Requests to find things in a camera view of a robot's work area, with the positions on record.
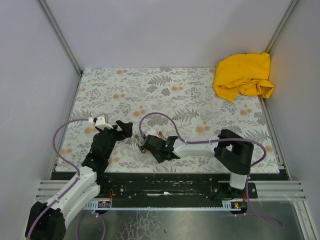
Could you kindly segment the metal stapler magazine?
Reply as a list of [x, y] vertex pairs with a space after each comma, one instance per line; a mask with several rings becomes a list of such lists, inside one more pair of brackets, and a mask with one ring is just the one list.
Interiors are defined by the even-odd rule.
[[139, 135], [138, 135], [138, 134], [135, 134], [135, 135], [134, 135], [134, 139], [135, 139], [135, 142], [136, 142], [137, 147], [139, 148], [140, 152], [141, 152], [142, 154], [145, 154], [147, 151], [146, 151], [146, 149], [143, 148], [143, 144], [142, 144], [142, 141], [141, 141]]

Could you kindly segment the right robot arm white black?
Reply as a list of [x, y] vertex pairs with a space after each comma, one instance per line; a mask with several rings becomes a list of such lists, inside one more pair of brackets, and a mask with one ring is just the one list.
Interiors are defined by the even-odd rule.
[[243, 190], [251, 170], [254, 145], [234, 132], [223, 129], [217, 138], [183, 141], [178, 136], [163, 140], [147, 135], [142, 148], [151, 152], [158, 163], [186, 157], [216, 158], [230, 171], [230, 187]]

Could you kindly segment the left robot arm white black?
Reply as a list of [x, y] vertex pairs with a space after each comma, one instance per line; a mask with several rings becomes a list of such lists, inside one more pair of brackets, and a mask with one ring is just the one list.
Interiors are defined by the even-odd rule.
[[133, 135], [133, 123], [117, 120], [96, 125], [88, 154], [71, 180], [46, 202], [30, 209], [25, 230], [28, 240], [62, 240], [70, 223], [106, 183], [104, 172], [116, 142]]

